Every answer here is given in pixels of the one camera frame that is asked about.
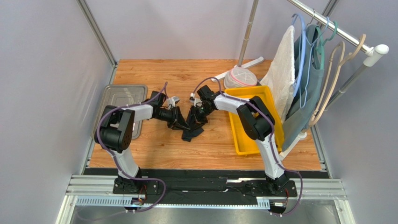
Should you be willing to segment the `black paper napkin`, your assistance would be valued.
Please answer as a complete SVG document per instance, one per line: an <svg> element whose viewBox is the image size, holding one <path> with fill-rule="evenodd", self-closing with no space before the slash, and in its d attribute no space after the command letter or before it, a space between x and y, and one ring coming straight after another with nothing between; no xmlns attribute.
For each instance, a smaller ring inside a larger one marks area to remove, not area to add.
<svg viewBox="0 0 398 224"><path fill-rule="evenodd" d="M197 136L199 136L202 132L189 132L189 131L183 131L182 134L182 140L191 142L191 140Z"/></svg>

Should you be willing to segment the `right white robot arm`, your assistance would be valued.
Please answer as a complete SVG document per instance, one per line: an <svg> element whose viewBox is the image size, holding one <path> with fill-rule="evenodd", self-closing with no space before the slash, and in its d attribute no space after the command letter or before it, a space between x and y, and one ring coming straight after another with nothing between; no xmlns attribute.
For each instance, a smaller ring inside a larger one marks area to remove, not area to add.
<svg viewBox="0 0 398 224"><path fill-rule="evenodd" d="M268 188L280 191L289 181L279 158L275 140L275 121L264 102L258 97L239 98L223 91L214 92L207 85L197 91L199 103L193 104L187 116L191 131L208 123L208 115L216 110L238 115L245 134L256 142L264 163Z"/></svg>

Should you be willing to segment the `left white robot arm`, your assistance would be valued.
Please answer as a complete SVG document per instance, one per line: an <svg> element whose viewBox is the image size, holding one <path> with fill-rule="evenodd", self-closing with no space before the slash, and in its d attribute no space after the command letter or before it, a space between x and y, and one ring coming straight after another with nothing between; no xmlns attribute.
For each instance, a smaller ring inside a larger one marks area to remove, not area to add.
<svg viewBox="0 0 398 224"><path fill-rule="evenodd" d="M107 105L97 125L94 140L106 150L118 168L115 184L137 192L143 181L139 166L135 163L129 148L133 126L136 121L158 119L165 121L172 130L190 130L181 110L176 106L178 99L167 98L164 93L153 91L151 97L135 105L116 107Z"/></svg>

